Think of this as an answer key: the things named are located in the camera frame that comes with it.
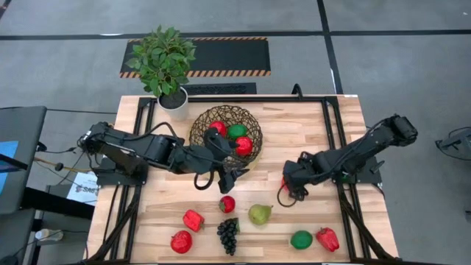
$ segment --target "green lime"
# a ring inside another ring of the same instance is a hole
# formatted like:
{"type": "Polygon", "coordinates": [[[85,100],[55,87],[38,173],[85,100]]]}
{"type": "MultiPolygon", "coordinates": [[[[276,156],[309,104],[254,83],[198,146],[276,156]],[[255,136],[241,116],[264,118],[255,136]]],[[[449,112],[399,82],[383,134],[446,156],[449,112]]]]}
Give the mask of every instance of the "green lime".
{"type": "Polygon", "coordinates": [[[228,131],[229,138],[235,140],[241,136],[247,135],[247,127],[242,124],[234,124],[229,127],[228,131]]]}
{"type": "Polygon", "coordinates": [[[312,244],[312,235],[308,231],[297,231],[291,237],[290,243],[297,250],[305,250],[312,244]]]}

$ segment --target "hazard tape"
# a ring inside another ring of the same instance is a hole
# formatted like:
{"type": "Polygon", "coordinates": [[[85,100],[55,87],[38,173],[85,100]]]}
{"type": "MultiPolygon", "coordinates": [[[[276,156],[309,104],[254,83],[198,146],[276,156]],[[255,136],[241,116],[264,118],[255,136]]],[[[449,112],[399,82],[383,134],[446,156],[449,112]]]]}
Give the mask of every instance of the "hazard tape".
{"type": "MultiPolygon", "coordinates": [[[[187,77],[267,77],[271,75],[267,70],[209,70],[209,71],[188,71],[187,77]]],[[[121,72],[120,78],[139,78],[138,72],[121,72]]]]}
{"type": "MultiPolygon", "coordinates": [[[[266,40],[266,37],[216,37],[216,38],[191,38],[192,40],[266,40]]],[[[132,39],[127,42],[138,42],[142,39],[132,39]]]]}

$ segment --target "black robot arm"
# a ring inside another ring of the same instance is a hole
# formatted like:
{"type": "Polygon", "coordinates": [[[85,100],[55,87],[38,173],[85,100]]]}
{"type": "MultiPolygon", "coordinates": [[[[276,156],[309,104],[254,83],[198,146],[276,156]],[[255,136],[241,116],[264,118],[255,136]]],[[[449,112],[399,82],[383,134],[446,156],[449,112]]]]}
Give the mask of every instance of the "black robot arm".
{"type": "Polygon", "coordinates": [[[212,183],[214,172],[220,175],[219,189],[226,194],[234,186],[237,177],[248,170],[224,170],[223,160],[237,144],[224,139],[217,129],[209,128],[203,135],[204,146],[183,146],[170,124],[163,122],[149,132],[136,136],[113,129],[106,122],[93,125],[78,140],[87,155],[105,155],[98,168],[93,169],[97,183],[105,185],[142,185],[146,182],[148,166],[154,166],[175,174],[195,173],[195,187],[206,189],[212,183]],[[172,135],[154,135],[152,131],[166,125],[172,135]],[[196,184],[198,175],[211,173],[210,182],[203,187],[196,184]]]}
{"type": "Polygon", "coordinates": [[[290,197],[304,200],[304,185],[319,184],[343,174],[356,174],[366,161],[388,146],[407,146],[415,142],[417,130],[406,117],[394,115],[375,124],[360,139],[341,149],[302,152],[297,162],[286,161],[283,177],[290,197]]]}

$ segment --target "gray floor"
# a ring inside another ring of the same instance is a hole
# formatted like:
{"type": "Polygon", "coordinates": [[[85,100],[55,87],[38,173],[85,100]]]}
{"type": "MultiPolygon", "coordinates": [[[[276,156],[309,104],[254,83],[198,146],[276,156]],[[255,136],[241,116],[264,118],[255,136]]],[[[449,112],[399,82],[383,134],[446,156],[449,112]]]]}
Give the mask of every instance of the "gray floor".
{"type": "MultiPolygon", "coordinates": [[[[471,29],[467,0],[325,0],[325,6],[332,31],[471,29]]],[[[143,33],[158,24],[184,32],[322,28],[315,0],[12,0],[0,35],[143,33]]],[[[381,172],[400,256],[469,264],[470,165],[445,157],[433,142],[469,125],[471,35],[333,37],[333,45],[344,92],[360,96],[368,124],[399,113],[419,130],[415,144],[378,156],[386,160],[381,172]]],[[[0,107],[115,112],[120,96],[144,94],[139,81],[118,77],[125,46],[126,40],[0,41],[0,107]]],[[[270,77],[191,83],[257,82],[258,93],[288,93],[298,82],[304,93],[334,92],[322,37],[269,38],[269,48],[270,77]]],[[[93,123],[114,118],[48,112],[41,140],[65,149],[93,123]]],[[[66,165],[77,160],[75,154],[41,157],[66,165]]],[[[35,166],[28,185],[59,181],[35,166]]],[[[75,262],[83,251],[82,244],[44,248],[40,264],[75,262]]]]}

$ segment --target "fake fruit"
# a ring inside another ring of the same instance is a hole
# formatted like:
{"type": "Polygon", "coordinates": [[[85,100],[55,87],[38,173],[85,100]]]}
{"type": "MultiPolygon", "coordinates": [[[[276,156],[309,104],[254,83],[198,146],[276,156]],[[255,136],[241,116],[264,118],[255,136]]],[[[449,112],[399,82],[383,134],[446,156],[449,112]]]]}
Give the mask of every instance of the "fake fruit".
{"type": "Polygon", "coordinates": [[[171,237],[170,247],[179,254],[187,253],[191,249],[193,240],[190,233],[187,231],[180,231],[171,237]]]}
{"type": "Polygon", "coordinates": [[[337,239],[336,233],[329,227],[321,228],[316,233],[317,241],[330,252],[334,252],[339,248],[339,240],[337,239]]]}
{"type": "Polygon", "coordinates": [[[235,140],[239,137],[247,135],[247,127],[243,124],[234,124],[229,127],[229,138],[235,140]]]}
{"type": "Polygon", "coordinates": [[[246,136],[242,136],[242,137],[237,138],[235,142],[238,144],[237,149],[235,149],[235,152],[237,153],[237,155],[246,156],[252,153],[253,144],[250,138],[246,136]]]}
{"type": "Polygon", "coordinates": [[[313,236],[308,231],[297,231],[290,240],[291,245],[297,250],[305,250],[312,244],[313,236]]]}
{"type": "Polygon", "coordinates": [[[223,137],[225,137],[227,134],[226,125],[224,125],[224,122],[222,121],[211,122],[211,124],[209,124],[209,128],[216,128],[218,130],[218,133],[222,135],[223,137]]]}
{"type": "Polygon", "coordinates": [[[223,213],[230,213],[236,207],[236,201],[231,196],[224,196],[219,200],[219,209],[223,213]]]}
{"type": "Polygon", "coordinates": [[[254,225],[264,225],[272,214],[272,207],[267,205],[252,205],[249,210],[249,219],[254,225]]]}
{"type": "Polygon", "coordinates": [[[227,219],[218,226],[218,236],[226,254],[234,255],[236,252],[236,234],[239,232],[238,218],[227,219]]]}
{"type": "Polygon", "coordinates": [[[196,211],[188,210],[183,216],[183,223],[185,223],[188,228],[198,232],[205,223],[205,219],[196,211]]]}

